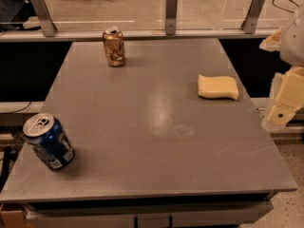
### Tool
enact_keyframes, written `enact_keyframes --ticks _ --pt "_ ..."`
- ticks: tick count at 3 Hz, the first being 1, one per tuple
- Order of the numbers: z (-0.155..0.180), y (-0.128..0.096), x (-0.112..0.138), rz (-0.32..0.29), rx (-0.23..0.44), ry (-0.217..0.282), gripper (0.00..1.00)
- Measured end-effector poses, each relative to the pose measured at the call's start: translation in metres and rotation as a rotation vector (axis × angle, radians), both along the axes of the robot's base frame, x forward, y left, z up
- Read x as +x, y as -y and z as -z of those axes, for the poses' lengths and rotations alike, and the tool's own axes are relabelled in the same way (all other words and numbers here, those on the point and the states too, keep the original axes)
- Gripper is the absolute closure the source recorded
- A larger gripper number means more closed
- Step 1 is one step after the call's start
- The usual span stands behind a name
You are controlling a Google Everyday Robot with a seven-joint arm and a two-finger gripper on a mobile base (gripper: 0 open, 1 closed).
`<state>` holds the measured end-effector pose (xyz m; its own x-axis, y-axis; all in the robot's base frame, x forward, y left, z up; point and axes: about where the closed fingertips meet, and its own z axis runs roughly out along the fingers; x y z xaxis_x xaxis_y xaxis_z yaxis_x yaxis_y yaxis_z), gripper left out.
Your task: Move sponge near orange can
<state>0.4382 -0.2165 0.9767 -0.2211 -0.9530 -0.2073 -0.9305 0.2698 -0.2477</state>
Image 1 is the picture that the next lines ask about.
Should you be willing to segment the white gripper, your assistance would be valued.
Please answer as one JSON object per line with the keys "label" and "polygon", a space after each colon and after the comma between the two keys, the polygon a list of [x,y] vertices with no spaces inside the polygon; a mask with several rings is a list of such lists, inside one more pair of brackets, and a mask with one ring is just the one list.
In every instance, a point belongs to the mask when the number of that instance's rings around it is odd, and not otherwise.
{"label": "white gripper", "polygon": [[259,48],[280,51],[281,60],[292,65],[285,74],[276,73],[272,80],[261,126],[273,132],[284,128],[304,106],[304,4],[295,10],[284,28],[264,39]]}

